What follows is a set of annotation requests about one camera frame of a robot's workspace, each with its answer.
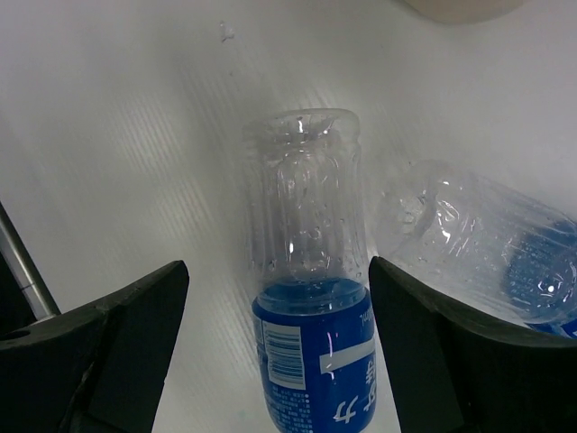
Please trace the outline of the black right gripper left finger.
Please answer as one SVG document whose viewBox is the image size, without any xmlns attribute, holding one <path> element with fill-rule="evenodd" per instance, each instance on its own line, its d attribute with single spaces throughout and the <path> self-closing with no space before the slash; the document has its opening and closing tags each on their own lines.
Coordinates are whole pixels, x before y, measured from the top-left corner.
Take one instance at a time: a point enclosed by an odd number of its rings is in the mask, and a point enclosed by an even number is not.
<svg viewBox="0 0 577 433">
<path fill-rule="evenodd" d="M 3 432 L 150 432 L 183 318 L 182 261 L 1 336 Z"/>
</svg>

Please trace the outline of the blue label bottle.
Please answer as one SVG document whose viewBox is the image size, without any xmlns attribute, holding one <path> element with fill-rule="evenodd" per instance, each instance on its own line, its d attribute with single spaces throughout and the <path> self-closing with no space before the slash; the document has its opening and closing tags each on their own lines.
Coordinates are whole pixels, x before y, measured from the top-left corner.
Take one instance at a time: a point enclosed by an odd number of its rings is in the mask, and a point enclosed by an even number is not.
<svg viewBox="0 0 577 433">
<path fill-rule="evenodd" d="M 255 346 L 281 432 L 361 432 L 375 412 L 359 134 L 338 108 L 243 129 Z"/>
<path fill-rule="evenodd" d="M 391 179 L 374 230 L 380 257 L 492 316 L 576 336 L 576 221 L 441 161 Z"/>
</svg>

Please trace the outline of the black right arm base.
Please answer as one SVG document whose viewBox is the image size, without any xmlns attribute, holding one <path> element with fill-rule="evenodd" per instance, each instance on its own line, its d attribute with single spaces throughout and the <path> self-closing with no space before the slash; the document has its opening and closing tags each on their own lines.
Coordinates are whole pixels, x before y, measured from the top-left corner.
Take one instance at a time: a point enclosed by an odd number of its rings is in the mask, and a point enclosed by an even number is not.
<svg viewBox="0 0 577 433">
<path fill-rule="evenodd" d="M 1 206 L 1 336 L 59 314 L 55 299 Z"/>
</svg>

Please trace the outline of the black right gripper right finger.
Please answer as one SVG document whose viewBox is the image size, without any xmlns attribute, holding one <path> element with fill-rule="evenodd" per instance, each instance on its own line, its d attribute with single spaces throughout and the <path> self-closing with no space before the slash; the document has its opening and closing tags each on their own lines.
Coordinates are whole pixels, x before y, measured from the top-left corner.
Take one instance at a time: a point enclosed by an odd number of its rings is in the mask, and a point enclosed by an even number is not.
<svg viewBox="0 0 577 433">
<path fill-rule="evenodd" d="M 574 432 L 576 342 L 452 299 L 375 256 L 371 302 L 403 432 Z"/>
</svg>

